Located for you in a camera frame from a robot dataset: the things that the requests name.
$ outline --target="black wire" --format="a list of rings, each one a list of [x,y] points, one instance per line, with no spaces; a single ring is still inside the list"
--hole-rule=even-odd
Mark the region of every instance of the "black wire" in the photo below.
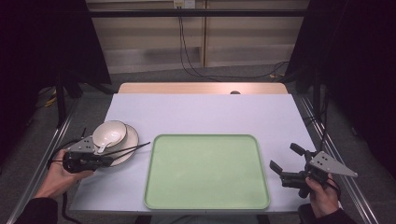
[[[194,67],[192,66],[191,61],[190,61],[189,53],[187,52],[186,40],[185,40],[185,38],[184,38],[184,25],[183,25],[183,19],[182,19],[181,17],[178,18],[178,25],[179,25],[179,31],[180,31],[180,60],[181,60],[181,65],[183,66],[184,71],[186,71],[189,75],[194,76],[194,77],[204,77],[204,78],[208,78],[208,79],[210,79],[210,80],[212,80],[212,81],[217,81],[217,82],[219,82],[219,80],[216,80],[216,79],[214,79],[214,78],[212,78],[212,77],[207,77],[207,76],[201,75],[199,72],[197,72],[197,71],[194,69]],[[190,68],[196,73],[196,75],[190,73],[190,72],[187,70],[187,68],[184,66],[184,63],[183,63],[183,46],[184,46],[184,51],[185,51],[185,53],[186,53],[187,61],[189,62]]]
[[[147,143],[142,144],[142,145],[137,145],[137,146],[135,146],[135,147],[127,147],[127,148],[120,149],[120,150],[117,150],[117,151],[109,152],[109,153],[107,153],[107,154],[105,154],[105,155],[102,155],[101,157],[109,156],[109,155],[112,155],[112,154],[116,154],[116,153],[119,153],[119,152],[126,151],[126,150],[129,150],[129,149],[134,148],[134,150],[131,150],[131,151],[127,152],[127,153],[124,153],[124,154],[118,156],[116,159],[114,159],[114,161],[115,161],[115,160],[117,160],[117,159],[119,159],[119,158],[121,158],[121,157],[123,157],[123,156],[125,156],[125,155],[128,155],[129,153],[135,152],[135,151],[138,150],[139,148],[144,147],[144,146],[146,146],[146,145],[148,145],[148,144],[150,144],[150,142],[147,142]]]
[[[79,139],[74,139],[74,140],[71,140],[71,141],[69,141],[69,142],[66,142],[66,143],[60,145],[59,147],[57,147],[57,148],[51,153],[51,155],[49,156],[49,159],[47,160],[47,169],[50,168],[50,165],[51,165],[52,162],[54,161],[53,158],[55,157],[55,155],[56,155],[61,149],[65,148],[67,145],[70,145],[70,144],[72,144],[72,143],[77,143],[77,142],[79,142]]]
[[[60,145],[59,147],[57,147],[57,148],[51,153],[49,159],[47,160],[47,169],[49,169],[50,166],[51,166],[51,164],[55,161],[55,160],[53,159],[53,157],[54,157],[61,149],[63,149],[64,147],[66,147],[66,146],[69,145],[69,144],[77,143],[77,142],[79,142],[79,139],[74,139],[74,140],[71,140],[71,141],[69,141],[69,142],[66,142],[66,143]],[[69,221],[72,221],[72,222],[74,222],[74,223],[81,224],[81,222],[79,222],[79,221],[77,221],[77,220],[71,218],[70,216],[68,216],[68,215],[66,214],[66,206],[67,206],[67,192],[65,192],[65,193],[63,194],[63,201],[62,201],[62,217],[64,217],[64,219],[69,220]]]
[[[62,201],[62,217],[64,217],[64,219],[74,222],[76,224],[82,224],[80,221],[73,219],[72,217],[68,216],[66,214],[66,206],[67,206],[67,192],[65,192],[63,195],[64,200]]]
[[[323,144],[324,144],[324,141],[326,139],[326,134],[327,134],[327,130],[328,130],[327,129],[328,128],[327,127],[327,109],[329,107],[329,99],[330,99],[329,92],[326,89],[325,95],[324,95],[324,102],[323,102],[323,111],[324,111],[323,133],[322,133],[322,136],[321,136],[319,151],[321,151],[322,148],[323,148]]]
[[[330,188],[335,190],[335,192],[337,193],[338,201],[340,201],[340,199],[341,199],[341,188],[340,188],[340,186],[337,184],[337,182],[335,180],[333,180],[331,178],[329,178],[329,179],[335,184],[335,186],[330,184],[330,183],[328,183],[328,182],[326,182],[326,186],[328,186],[328,187],[330,187]]]
[[[182,19],[181,17],[178,18],[178,24],[179,24],[179,31],[180,31],[180,60],[181,60],[181,65],[183,66],[183,69],[184,69],[189,75],[191,75],[191,76],[194,76],[194,77],[204,77],[204,78],[208,78],[208,79],[210,79],[210,80],[217,81],[217,82],[220,82],[220,80],[217,80],[217,79],[215,79],[214,77],[245,78],[245,79],[259,78],[259,77],[268,77],[268,76],[274,74],[274,73],[276,72],[276,70],[278,70],[279,68],[281,68],[284,64],[289,63],[289,62],[280,62],[280,63],[276,63],[276,64],[274,65],[274,69],[273,69],[271,72],[266,73],[266,74],[264,74],[264,75],[255,76],[255,77],[213,76],[213,75],[211,75],[211,76],[210,76],[210,75],[209,75],[209,76],[204,76],[204,75],[200,74],[199,72],[197,72],[197,71],[194,69],[194,67],[192,66],[192,64],[191,64],[190,57],[189,57],[189,53],[187,52],[186,40],[185,40],[185,37],[184,37],[183,19]],[[192,74],[191,72],[189,72],[189,71],[187,70],[187,68],[184,66],[184,63],[183,63],[183,55],[182,55],[183,46],[184,46],[184,51],[185,51],[185,53],[186,53],[187,60],[188,60],[188,62],[189,62],[190,68],[195,72],[196,75],[195,75],[195,74]]]
[[[281,64],[281,66],[279,66],[278,68],[272,70],[269,73],[263,74],[263,75],[259,75],[259,76],[255,76],[255,77],[239,77],[239,76],[206,76],[206,77],[235,77],[235,78],[244,78],[244,79],[254,79],[254,78],[259,78],[259,77],[268,77],[271,76],[277,69],[281,68],[283,64],[288,63],[288,62],[280,62],[280,63],[276,63],[277,64]]]
[[[85,136],[85,132],[87,132],[87,128],[84,128],[84,130],[82,131],[82,134],[81,134],[81,139],[83,139],[83,138],[84,138],[84,136]]]
[[[318,115],[320,118],[321,118],[321,116],[325,115],[325,119],[327,119],[327,108],[329,106],[329,99],[330,99],[330,94],[329,94],[328,90],[326,89],[325,95],[323,97],[323,105],[322,105],[322,107],[320,109],[320,113]],[[308,116],[308,117],[305,117],[303,119],[310,119],[309,122],[307,122],[305,124],[305,127],[308,127],[315,120],[319,121],[317,116]]]

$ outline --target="robotic arm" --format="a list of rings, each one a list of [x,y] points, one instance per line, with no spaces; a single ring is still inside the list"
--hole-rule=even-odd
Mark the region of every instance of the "robotic arm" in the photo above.
[[[299,189],[299,196],[301,198],[306,198],[310,191],[310,188],[305,183],[305,179],[308,176],[318,181],[323,187],[327,186],[327,180],[329,179],[328,173],[353,177],[358,176],[357,173],[354,173],[324,151],[311,152],[295,143],[290,145],[290,149],[300,156],[304,156],[306,164],[303,171],[299,173],[283,172],[283,169],[274,161],[270,162],[270,168],[279,175],[283,187]]]
[[[123,156],[126,156],[127,154],[132,153],[148,144],[149,142],[143,145],[128,147],[104,155],[96,155],[94,154],[95,145],[92,141],[92,136],[89,136],[75,143],[73,146],[67,149],[67,152],[64,154],[63,166],[64,169],[71,174],[79,173],[85,170],[95,171],[96,169],[101,167],[111,166],[113,161]],[[127,151],[127,152],[116,158],[110,156],[112,154],[119,153],[122,151]]]

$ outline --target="white bowl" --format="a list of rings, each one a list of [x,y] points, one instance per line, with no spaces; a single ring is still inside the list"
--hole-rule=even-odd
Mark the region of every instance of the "white bowl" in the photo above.
[[[127,127],[127,134],[125,135],[125,138],[120,143],[118,143],[116,146],[107,147],[103,153],[107,154],[109,152],[114,152],[114,151],[125,149],[128,147],[136,147],[139,144],[139,136],[137,134],[137,131],[133,127],[129,126],[128,124],[125,124],[125,126]],[[95,147],[95,149],[96,149],[95,154],[101,155],[101,153],[97,152],[99,147]],[[116,165],[119,165],[119,164],[131,159],[132,156],[135,154],[135,151],[132,151],[132,150],[134,150],[134,148],[109,155],[109,157],[112,157],[113,159],[116,159],[117,157],[124,155],[124,156],[114,160],[110,166],[116,166]]]
[[[107,121],[95,129],[92,135],[93,143],[98,147],[113,147],[126,135],[126,126],[121,121]]]

